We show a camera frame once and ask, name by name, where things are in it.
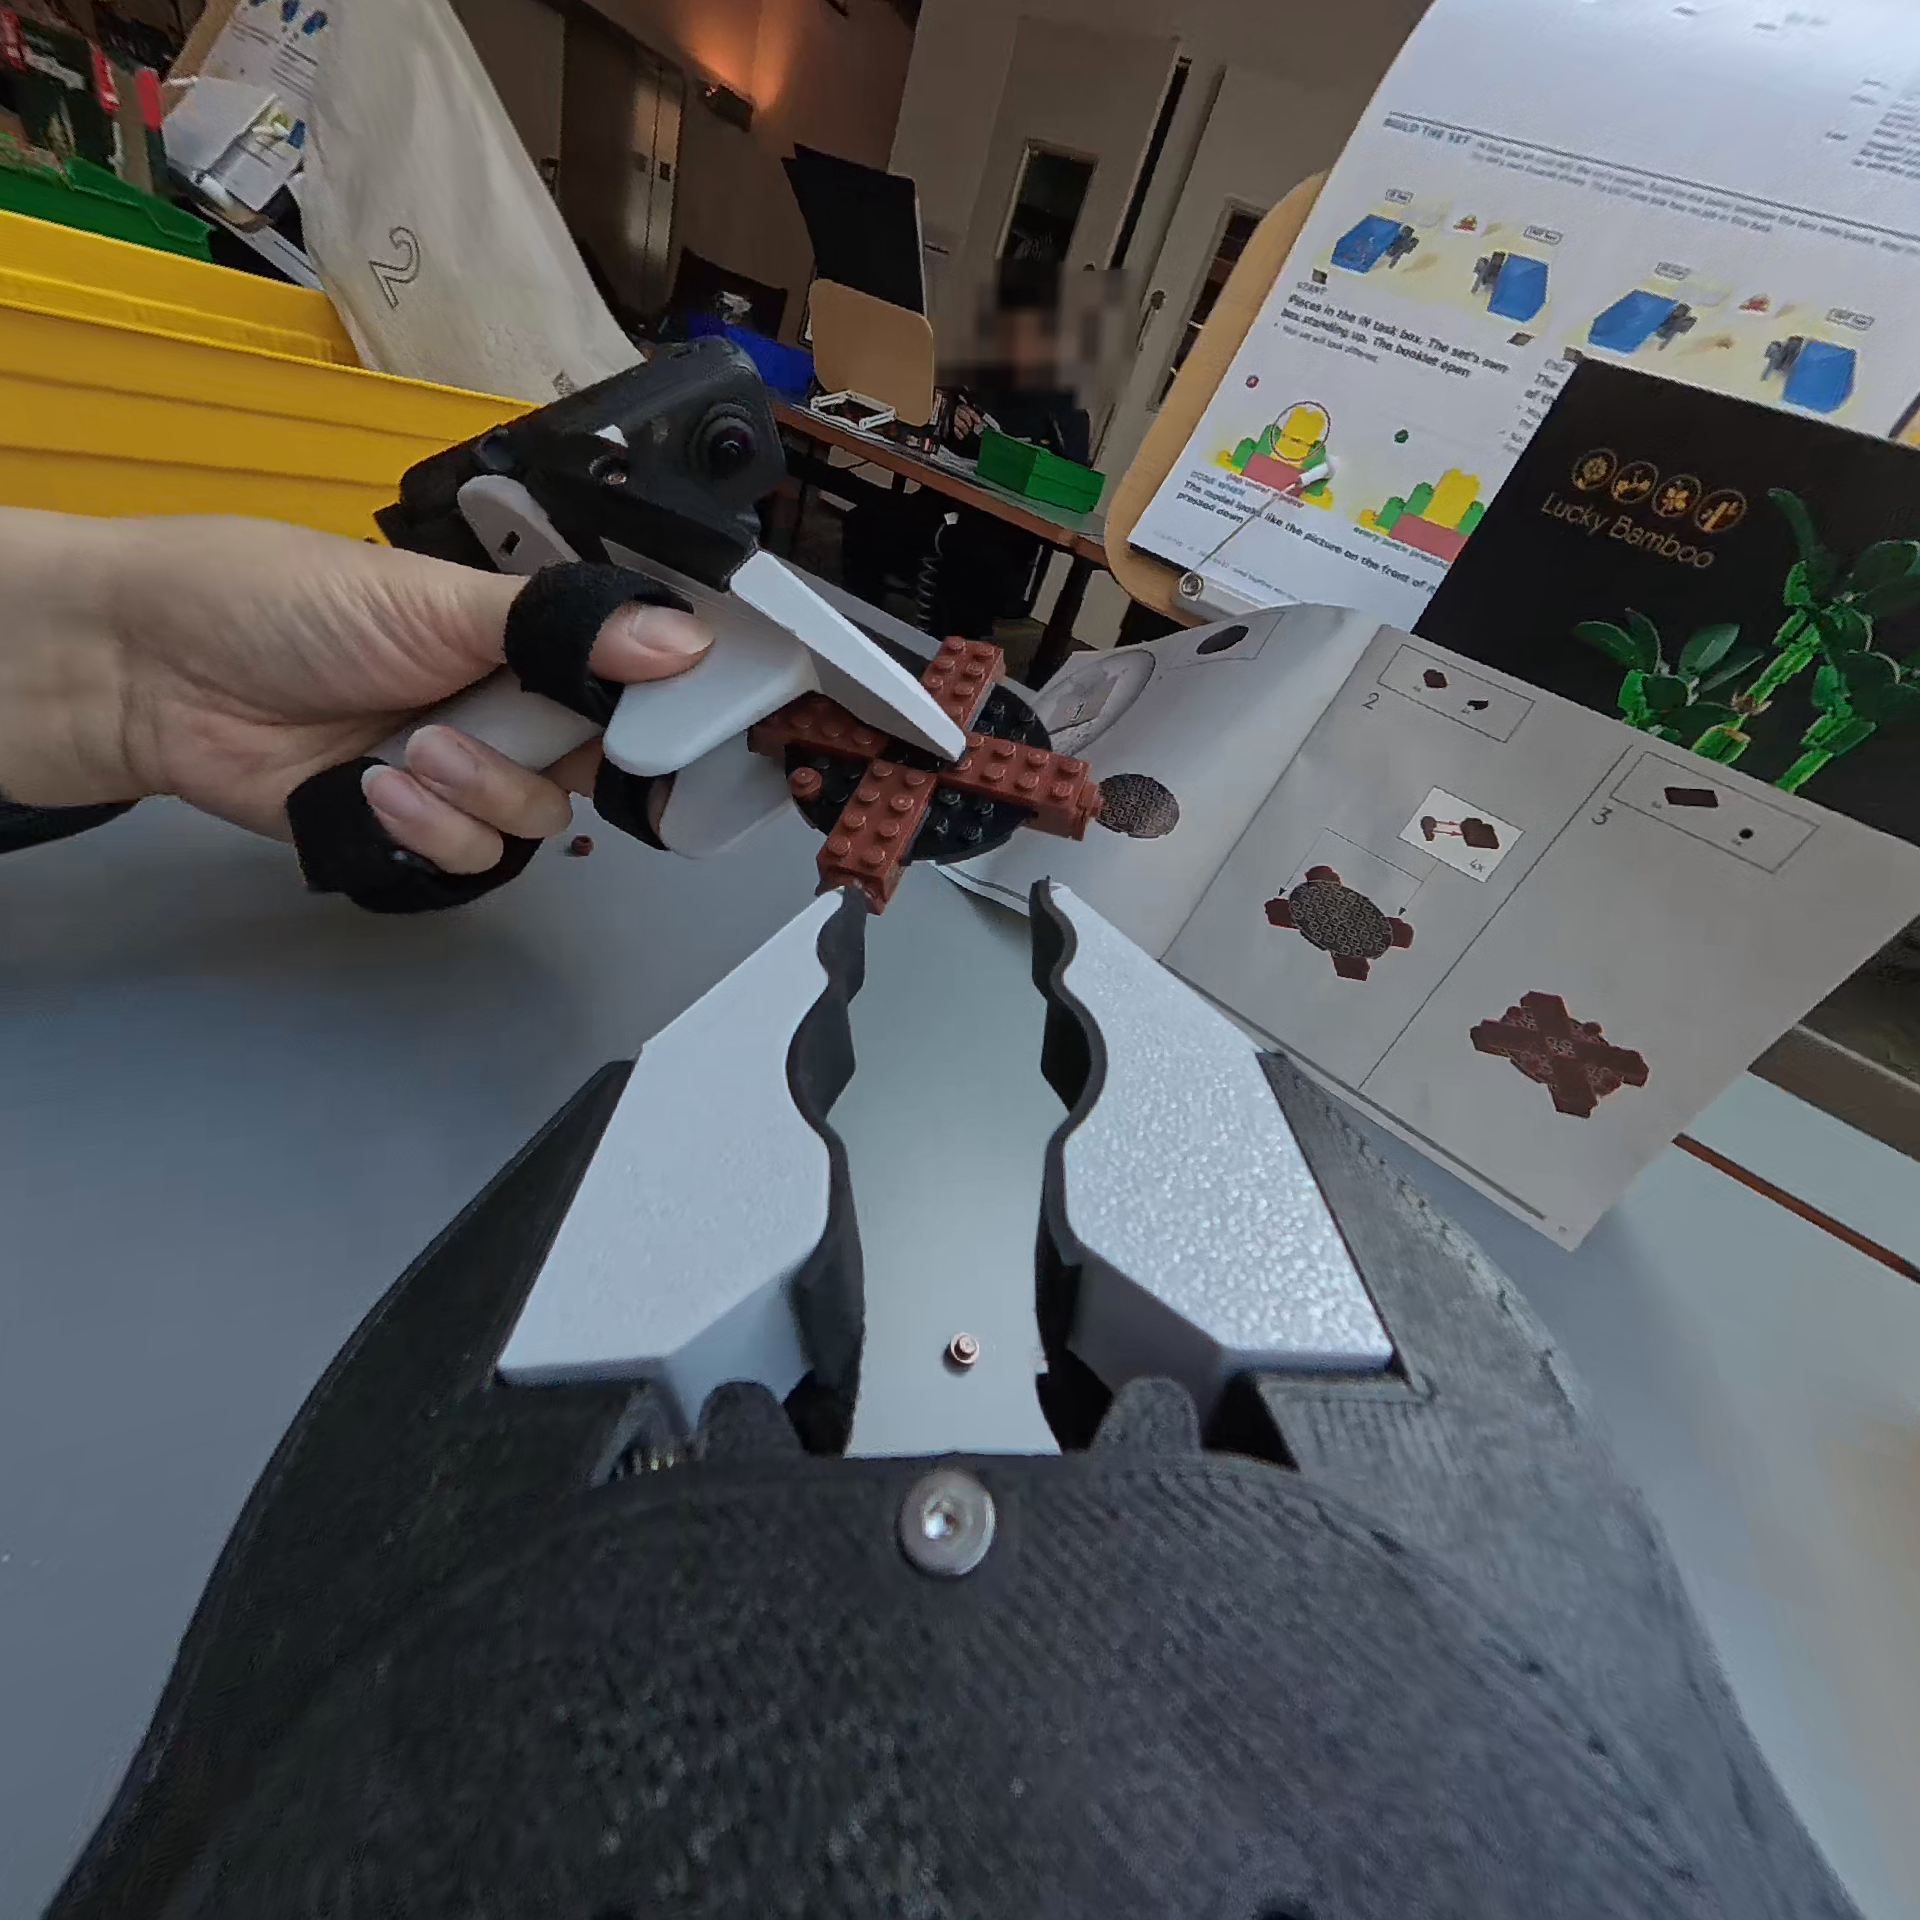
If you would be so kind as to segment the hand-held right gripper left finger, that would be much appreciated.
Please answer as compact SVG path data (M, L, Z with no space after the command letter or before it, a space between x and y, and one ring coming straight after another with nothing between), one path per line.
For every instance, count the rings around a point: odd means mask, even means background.
M831 1109L870 906L819 896L649 1038L497 1356L508 1385L646 1383L693 1423L745 1383L849 1426L867 1304Z

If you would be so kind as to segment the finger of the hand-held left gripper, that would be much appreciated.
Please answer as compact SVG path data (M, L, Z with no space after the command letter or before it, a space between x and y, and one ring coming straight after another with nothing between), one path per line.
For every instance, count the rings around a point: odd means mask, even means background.
M732 593L800 644L827 698L940 764L961 759L966 724L779 556L749 556L732 573Z

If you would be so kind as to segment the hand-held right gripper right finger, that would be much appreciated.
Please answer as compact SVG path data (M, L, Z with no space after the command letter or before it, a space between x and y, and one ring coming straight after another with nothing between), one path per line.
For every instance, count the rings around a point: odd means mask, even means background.
M1395 1344L1265 1073L1211 1001L1059 879L1031 888L1041 1406L1091 1426L1165 1377L1214 1423L1245 1375L1385 1375Z

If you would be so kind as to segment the brown cross brick model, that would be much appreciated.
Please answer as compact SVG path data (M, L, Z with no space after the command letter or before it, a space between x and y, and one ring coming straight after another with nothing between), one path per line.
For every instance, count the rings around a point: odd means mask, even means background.
M1087 764L1056 752L1006 685L999 646L945 638L919 678L966 736L955 760L884 736L822 693L747 732L749 752L779 764L790 799L822 834L820 888L857 890L870 911L919 862L969 862L1020 830L1076 841L1101 810Z

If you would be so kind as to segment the grey desk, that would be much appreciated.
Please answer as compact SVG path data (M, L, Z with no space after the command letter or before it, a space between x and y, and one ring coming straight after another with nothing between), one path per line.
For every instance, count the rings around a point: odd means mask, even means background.
M237 1509L398 1273L808 896L542 853L363 917L179 805L5 857L5 1916L141 1740ZM1868 1916L1916 1916L1916 1166L1747 1076L1572 1253L1363 1124L1519 1286Z

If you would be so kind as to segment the person's left hand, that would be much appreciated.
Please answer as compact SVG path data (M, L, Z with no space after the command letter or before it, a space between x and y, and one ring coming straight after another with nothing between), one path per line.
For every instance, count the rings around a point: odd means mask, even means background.
M509 666L605 724L710 632L623 566L535 577L263 518L1 511L1 834L38 847L173 798L288 841L304 881L380 913L467 904L588 796L649 832L649 781L593 741L535 767L400 724Z

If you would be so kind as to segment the blue plastic bin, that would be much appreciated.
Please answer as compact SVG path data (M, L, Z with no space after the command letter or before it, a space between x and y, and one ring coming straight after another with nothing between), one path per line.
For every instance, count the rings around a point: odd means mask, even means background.
M755 330L751 326L725 319L713 311L691 311L680 318L680 321L691 340L721 337L745 352L759 380L779 398L804 401L813 392L812 350L785 345L779 337Z

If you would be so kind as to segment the wooden background table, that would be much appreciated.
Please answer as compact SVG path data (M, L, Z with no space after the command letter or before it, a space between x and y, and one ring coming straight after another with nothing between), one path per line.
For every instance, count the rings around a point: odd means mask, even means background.
M1075 646L1075 624L1080 616L1087 584L1100 572L1111 572L1101 511L1069 511L1046 500L1022 496L995 480L977 478L973 465L942 463L931 455L884 437L819 415L792 399L774 398L772 410L781 430L808 448L841 452L854 465L880 469L902 485L925 486L961 506L985 511L1029 536L1041 540L1054 552L1065 552L1069 559L1067 573L1052 601L1041 628L1041 646L1035 653L1035 671L1041 670L1041 657L1054 661L1046 666L1049 673L1059 670L1056 663L1067 657Z

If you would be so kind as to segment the wooden chair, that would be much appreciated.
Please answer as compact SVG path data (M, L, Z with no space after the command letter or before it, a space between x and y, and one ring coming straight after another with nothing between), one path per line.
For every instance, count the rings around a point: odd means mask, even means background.
M807 330L824 392L875 399L901 425L933 421L935 337L920 311L819 276L807 289Z

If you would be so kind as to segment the green plastic bin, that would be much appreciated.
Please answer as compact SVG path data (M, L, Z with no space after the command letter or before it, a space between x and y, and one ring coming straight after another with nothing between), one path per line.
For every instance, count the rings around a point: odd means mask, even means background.
M209 262L209 225L206 222L80 156L47 159L5 141L1 209Z
M976 478L983 485L1016 494L1046 506L1085 514L1103 494L1101 471L1076 463L1065 455L983 425L976 448Z

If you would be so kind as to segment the black panel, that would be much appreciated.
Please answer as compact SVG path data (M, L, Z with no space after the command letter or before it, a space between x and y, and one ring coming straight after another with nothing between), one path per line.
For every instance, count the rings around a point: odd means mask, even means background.
M912 176L804 143L781 167L807 229L813 276L925 316L920 196Z

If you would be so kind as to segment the white paper bag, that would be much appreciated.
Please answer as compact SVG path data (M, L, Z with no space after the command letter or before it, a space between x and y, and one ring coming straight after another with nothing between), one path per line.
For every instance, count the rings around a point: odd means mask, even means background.
M533 405L636 367L453 6L326 14L300 202L363 360Z

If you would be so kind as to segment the grey instruction booklet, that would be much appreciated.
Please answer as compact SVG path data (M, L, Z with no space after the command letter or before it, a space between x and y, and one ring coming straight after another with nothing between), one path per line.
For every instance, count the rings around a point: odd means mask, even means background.
M1087 656L1038 712L1075 888L1323 1086L1577 1246L1861 964L1909 860L1856 823L1334 607Z

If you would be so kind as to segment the wooden board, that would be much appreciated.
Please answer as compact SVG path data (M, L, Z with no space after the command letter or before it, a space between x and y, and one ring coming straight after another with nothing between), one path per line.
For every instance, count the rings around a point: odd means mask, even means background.
M1133 461L1111 494L1101 536L1109 573L1128 601L1148 607L1155 616L1173 620L1176 626L1190 626L1198 620L1195 606L1180 593L1183 566L1133 551L1133 532L1150 500L1183 457L1193 430L1256 319L1327 176L1331 170L1323 169L1295 183L1261 216L1224 278L1198 345L1189 350L1156 421L1148 426Z

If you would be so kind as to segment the yellow plastic bin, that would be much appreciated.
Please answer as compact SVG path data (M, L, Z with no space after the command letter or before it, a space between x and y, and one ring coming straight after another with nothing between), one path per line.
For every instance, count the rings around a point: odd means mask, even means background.
M359 366L321 293L1 214L1 500L375 536L420 460L529 410Z

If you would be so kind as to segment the paper sheet with blue pictures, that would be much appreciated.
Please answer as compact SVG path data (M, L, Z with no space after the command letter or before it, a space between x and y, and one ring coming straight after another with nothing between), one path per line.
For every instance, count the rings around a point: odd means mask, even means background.
M304 104L326 30L329 6L319 2L206 2L173 78L227 80Z

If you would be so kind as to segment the white illustrated instruction sheet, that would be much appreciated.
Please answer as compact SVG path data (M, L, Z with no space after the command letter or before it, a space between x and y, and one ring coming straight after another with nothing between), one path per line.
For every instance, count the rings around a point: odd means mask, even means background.
M1432 4L1132 548L1396 626L1587 360L1916 442L1916 2Z

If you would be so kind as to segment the black bamboo picture box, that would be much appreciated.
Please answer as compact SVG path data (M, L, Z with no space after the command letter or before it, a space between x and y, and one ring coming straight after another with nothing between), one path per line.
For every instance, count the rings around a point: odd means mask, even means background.
M1675 1102L1916 917L1916 448L1581 366L1412 636L1438 1086Z

